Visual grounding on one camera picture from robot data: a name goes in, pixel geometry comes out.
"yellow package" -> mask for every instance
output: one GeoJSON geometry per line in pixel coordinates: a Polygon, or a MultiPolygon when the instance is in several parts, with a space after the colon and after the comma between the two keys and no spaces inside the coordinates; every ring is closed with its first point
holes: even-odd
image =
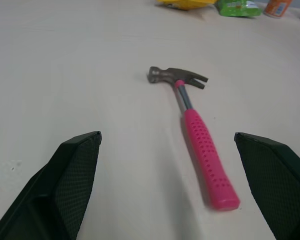
{"type": "Polygon", "coordinates": [[[157,0],[162,2],[169,8],[190,10],[207,6],[208,4],[214,4],[217,0],[157,0]]]}

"snack bag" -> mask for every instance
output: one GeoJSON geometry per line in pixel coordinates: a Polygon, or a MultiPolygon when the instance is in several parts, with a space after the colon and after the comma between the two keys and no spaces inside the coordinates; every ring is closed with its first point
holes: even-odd
{"type": "Polygon", "coordinates": [[[262,12],[253,0],[219,0],[216,6],[226,17],[253,17],[262,12]]]}
{"type": "Polygon", "coordinates": [[[214,4],[217,0],[157,0],[162,2],[169,8],[190,10],[207,6],[208,4],[214,4]]]}

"rubber grip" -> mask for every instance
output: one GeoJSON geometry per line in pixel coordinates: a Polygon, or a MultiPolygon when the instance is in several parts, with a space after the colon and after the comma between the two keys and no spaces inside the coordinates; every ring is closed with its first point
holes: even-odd
{"type": "Polygon", "coordinates": [[[207,126],[194,109],[184,112],[184,120],[212,206],[219,211],[237,209],[240,200],[222,167],[207,126]]]}

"white table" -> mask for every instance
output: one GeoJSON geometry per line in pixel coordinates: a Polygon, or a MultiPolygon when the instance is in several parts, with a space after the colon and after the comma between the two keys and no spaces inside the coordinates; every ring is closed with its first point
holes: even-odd
{"type": "Polygon", "coordinates": [[[0,218],[60,143],[101,131],[78,240],[274,240],[233,139],[268,137],[300,156],[299,17],[294,8],[278,20],[150,0],[0,0],[0,218]],[[175,95],[148,83],[150,66],[209,78],[187,90],[239,209],[205,204],[175,95]]]}

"claw hammer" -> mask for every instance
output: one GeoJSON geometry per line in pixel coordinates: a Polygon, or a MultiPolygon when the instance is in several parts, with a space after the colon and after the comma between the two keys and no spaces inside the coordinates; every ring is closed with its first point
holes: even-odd
{"type": "Polygon", "coordinates": [[[179,68],[162,70],[152,66],[148,80],[150,83],[169,83],[180,94],[186,108],[183,113],[185,128],[204,177],[212,206],[219,211],[237,209],[240,200],[225,173],[208,128],[198,112],[193,109],[185,88],[185,84],[189,84],[204,89],[205,85],[199,81],[206,83],[208,78],[179,68]]]}

